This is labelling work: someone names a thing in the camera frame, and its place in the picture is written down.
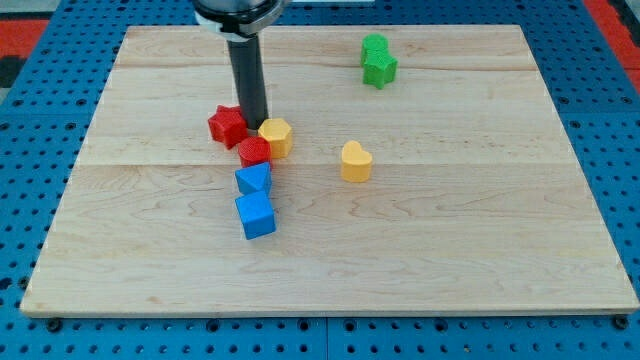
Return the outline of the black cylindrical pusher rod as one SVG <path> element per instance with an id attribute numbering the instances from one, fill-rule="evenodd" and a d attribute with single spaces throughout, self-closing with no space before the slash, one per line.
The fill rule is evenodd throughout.
<path id="1" fill-rule="evenodd" d="M 242 116 L 250 130 L 258 130 L 269 117 L 258 35 L 244 42 L 227 42 Z"/>

